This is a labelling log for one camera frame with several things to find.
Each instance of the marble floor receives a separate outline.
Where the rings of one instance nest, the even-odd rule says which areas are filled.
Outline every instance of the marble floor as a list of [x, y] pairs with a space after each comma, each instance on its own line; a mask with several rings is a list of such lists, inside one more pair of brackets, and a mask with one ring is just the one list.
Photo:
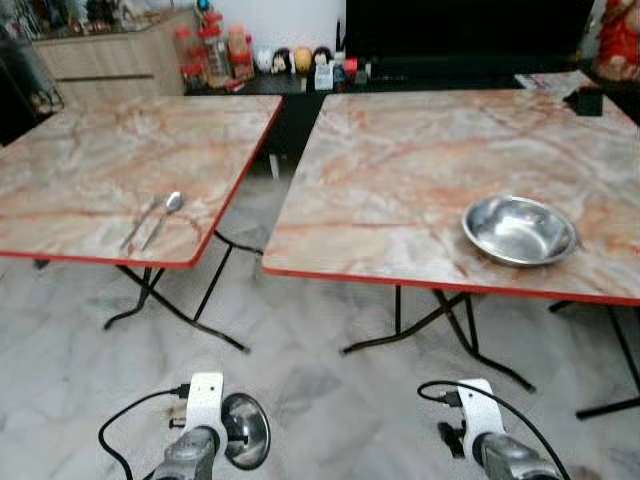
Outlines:
[[[280, 180], [252, 176], [220, 230], [264, 246], [286, 194]], [[191, 271], [169, 272], [160, 290], [193, 309], [224, 247], [213, 240]], [[225, 392], [244, 391], [263, 404], [272, 427], [269, 458], [256, 471], [222, 462], [228, 479], [475, 480], [483, 472], [454, 460], [436, 424], [458, 423], [459, 411], [416, 395], [428, 380], [487, 378], [543, 431], [572, 478], [640, 478], [640, 409], [579, 422], [580, 407], [633, 396], [631, 376], [602, 307], [547, 312], [547, 301], [475, 297], [483, 352], [538, 386], [530, 395], [471, 360], [440, 320], [402, 343], [341, 357], [338, 349], [391, 333], [390, 287], [265, 275], [259, 260], [234, 252], [204, 312], [205, 324], [246, 342], [244, 355], [178, 322], [154, 300], [110, 331], [104, 321], [132, 306], [133, 284], [113, 268], [0, 261], [0, 478], [122, 479], [99, 447], [99, 426], [147, 393], [222, 371]], [[428, 291], [406, 289], [404, 321], [435, 307]], [[638, 322], [620, 309], [635, 354]], [[142, 478], [178, 435], [168, 419], [184, 409], [157, 399], [118, 421], [108, 439]], [[508, 430], [542, 451], [505, 414]]]

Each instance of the marble table top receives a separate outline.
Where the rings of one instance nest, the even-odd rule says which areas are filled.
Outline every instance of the marble table top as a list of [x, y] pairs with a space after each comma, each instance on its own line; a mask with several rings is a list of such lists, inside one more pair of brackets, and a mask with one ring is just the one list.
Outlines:
[[[275, 117], [281, 98], [160, 97], [68, 107], [0, 151], [0, 255], [193, 266]], [[173, 191], [182, 209], [147, 217]]]
[[[329, 96], [263, 258], [272, 274], [640, 304], [640, 135], [605, 99], [577, 117], [522, 90]], [[576, 225], [577, 250], [517, 269], [461, 216], [512, 194]]]

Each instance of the wire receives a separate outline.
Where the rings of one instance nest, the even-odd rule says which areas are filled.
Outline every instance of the wire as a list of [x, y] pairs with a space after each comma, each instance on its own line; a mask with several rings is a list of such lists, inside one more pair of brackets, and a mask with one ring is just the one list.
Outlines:
[[152, 393], [150, 395], [146, 395], [146, 396], [142, 397], [141, 399], [136, 400], [132, 404], [126, 406], [122, 410], [120, 410], [113, 417], [111, 417], [109, 420], [107, 420], [104, 423], [104, 425], [102, 425], [102, 427], [100, 427], [100, 430], [98, 431], [98, 442], [100, 442], [100, 446], [102, 448], [104, 448], [105, 451], [109, 455], [111, 455], [113, 458], [115, 458], [120, 463], [120, 465], [122, 465], [122, 468], [124, 470], [124, 475], [127, 478], [127, 480], [133, 480], [133, 473], [131, 473], [131, 467], [129, 466], [129, 462], [127, 462], [127, 460], [115, 448], [111, 447], [107, 443], [107, 441], [104, 439], [105, 430], [109, 427], [109, 425], [111, 425], [113, 422], [115, 422], [118, 418], [120, 418], [122, 415], [127, 413], [132, 408], [140, 405], [142, 402], [146, 402], [147, 400], [149, 400], [151, 398], [160, 397], [162, 395], [179, 395], [180, 392], [181, 392], [181, 390], [180, 390], [180, 387], [179, 387], [179, 388], [172, 388], [171, 390], [162, 390], [160, 392], [155, 392], [155, 393]]
[[553, 462], [556, 464], [556, 467], [558, 467], [558, 470], [560, 471], [560, 475], [562, 475], [562, 478], [564, 480], [571, 480], [571, 477], [569, 476], [569, 473], [567, 473], [567, 470], [564, 468], [564, 465], [562, 464], [562, 461], [560, 460], [560, 457], [558, 457], [556, 452], [553, 450], [553, 447], [549, 444], [547, 439], [544, 438], [544, 435], [542, 435], [542, 433], [540, 433], [540, 430], [538, 430], [536, 428], [536, 426], [527, 417], [524, 416], [523, 413], [520, 413], [520, 411], [517, 408], [511, 406], [505, 400], [502, 400], [501, 398], [496, 397], [495, 395], [492, 395], [489, 392], [485, 392], [484, 390], [482, 390], [480, 388], [476, 388], [476, 387], [473, 387], [471, 385], [467, 385], [467, 384], [461, 383], [461, 382], [452, 382], [452, 381], [449, 381], [449, 380], [434, 380], [432, 382], [423, 383], [422, 385], [420, 385], [418, 387], [418, 395], [420, 397], [426, 399], [426, 400], [431, 400], [431, 401], [434, 401], [434, 402], [447, 403], [446, 401], [443, 400], [443, 398], [431, 397], [431, 396], [427, 395], [426, 393], [422, 392], [422, 390], [424, 390], [425, 388], [433, 387], [433, 386], [436, 386], [436, 385], [450, 385], [452, 387], [466, 388], [466, 389], [472, 390], [472, 391], [474, 391], [476, 393], [479, 393], [481, 395], [484, 395], [485, 397], [490, 398], [494, 402], [497, 402], [500, 405], [502, 405], [504, 408], [509, 410], [513, 415], [515, 415], [520, 420], [522, 420], [524, 422], [524, 424], [529, 428], [529, 430], [531, 430], [531, 432], [540, 441], [540, 443], [542, 443], [544, 448], [549, 453], [549, 456], [551, 457]]
[[216, 237], [218, 237], [220, 240], [222, 240], [224, 243], [226, 243], [227, 245], [230, 245], [230, 246], [232, 246], [234, 248], [237, 248], [238, 250], [244, 250], [246, 252], [255, 253], [256, 255], [264, 255], [264, 252], [262, 250], [260, 250], [259, 248], [248, 247], [247, 245], [240, 245], [238, 243], [232, 242], [231, 240], [229, 240], [227, 237], [222, 235], [217, 230], [214, 232], [214, 235]]

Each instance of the red table edge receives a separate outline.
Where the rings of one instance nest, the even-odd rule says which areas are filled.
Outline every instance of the red table edge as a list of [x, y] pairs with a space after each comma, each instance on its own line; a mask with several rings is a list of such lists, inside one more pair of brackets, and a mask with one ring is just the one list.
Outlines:
[[227, 198], [224, 201], [224, 203], [222, 204], [222, 207], [220, 208], [218, 216], [214, 220], [211, 228], [202, 237], [202, 241], [200, 242], [200, 245], [198, 245], [198, 249], [196, 250], [196, 253], [191, 258], [191, 260], [188, 260], [186, 262], [161, 262], [161, 261], [146, 261], [146, 260], [133, 260], [133, 259], [115, 259], [115, 258], [106, 258], [106, 257], [82, 257], [82, 256], [73, 256], [73, 255], [48, 255], [48, 254], [35, 253], [35, 252], [34, 253], [30, 253], [30, 252], [5, 252], [5, 251], [2, 251], [2, 250], [0, 250], [0, 257], [29, 258], [29, 259], [32, 259], [32, 260], [79, 262], [79, 263], [91, 263], [91, 264], [97, 263], [97, 264], [105, 264], [105, 265], [124, 265], [124, 266], [127, 266], [127, 267], [175, 268], [175, 269], [193, 268], [196, 265], [196, 263], [198, 263], [198, 261], [200, 260], [200, 257], [202, 256], [202, 254], [204, 253], [205, 249], [209, 245], [209, 241], [211, 240], [211, 237], [215, 233], [216, 228], [218, 227], [218, 224], [220, 223], [220, 220], [222, 219], [223, 215], [225, 214], [227, 208], [229, 207], [229, 204], [231, 203], [231, 200], [233, 200], [233, 197], [235, 196], [236, 191], [240, 187], [240, 184], [242, 183], [242, 181], [247, 176], [247, 173], [249, 173], [249, 169], [251, 168], [251, 165], [253, 165], [253, 161], [255, 160], [257, 153], [260, 151], [260, 148], [262, 148], [262, 145], [264, 144], [265, 140], [267, 139], [267, 135], [269, 134], [269, 131], [271, 130], [271, 127], [273, 126], [273, 123], [275, 122], [276, 118], [278, 118], [278, 114], [280, 113], [280, 109], [282, 108], [282, 102], [283, 102], [283, 99], [282, 99], [282, 96], [280, 96], [280, 100], [278, 102], [278, 105], [276, 106], [275, 110], [271, 114], [271, 118], [269, 119], [269, 123], [267, 124], [267, 126], [264, 129], [264, 131], [262, 132], [262, 136], [260, 137], [260, 139], [256, 143], [256, 146], [254, 147], [253, 152], [251, 152], [249, 160], [247, 160], [247, 164], [244, 166], [244, 168], [240, 172], [240, 175], [238, 176], [238, 179], [236, 180], [236, 183], [233, 185], [233, 187], [231, 188], [231, 190], [227, 194]]
[[334, 280], [340, 282], [372, 283], [376, 285], [401, 285], [403, 287], [418, 287], [429, 289], [441, 289], [454, 292], [466, 293], [493, 293], [498, 295], [511, 295], [518, 297], [548, 298], [550, 300], [566, 300], [582, 303], [597, 303], [604, 305], [640, 306], [640, 298], [628, 297], [607, 297], [604, 295], [587, 295], [579, 293], [563, 293], [545, 290], [526, 290], [506, 287], [485, 287], [481, 285], [465, 285], [461, 283], [439, 283], [426, 282], [420, 280], [406, 280], [390, 277], [369, 277], [364, 275], [353, 275], [346, 273], [313, 273], [297, 270], [283, 270], [270, 268], [262, 265], [262, 270], [271, 275], [286, 277], [314, 278], [319, 280]]

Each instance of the stainless steel bowl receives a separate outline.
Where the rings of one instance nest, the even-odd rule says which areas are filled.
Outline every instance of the stainless steel bowl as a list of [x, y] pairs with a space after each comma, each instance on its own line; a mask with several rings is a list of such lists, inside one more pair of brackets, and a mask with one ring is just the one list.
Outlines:
[[509, 195], [488, 197], [471, 205], [462, 218], [462, 227], [480, 250], [518, 267], [558, 262], [578, 243], [573, 224], [555, 209]]

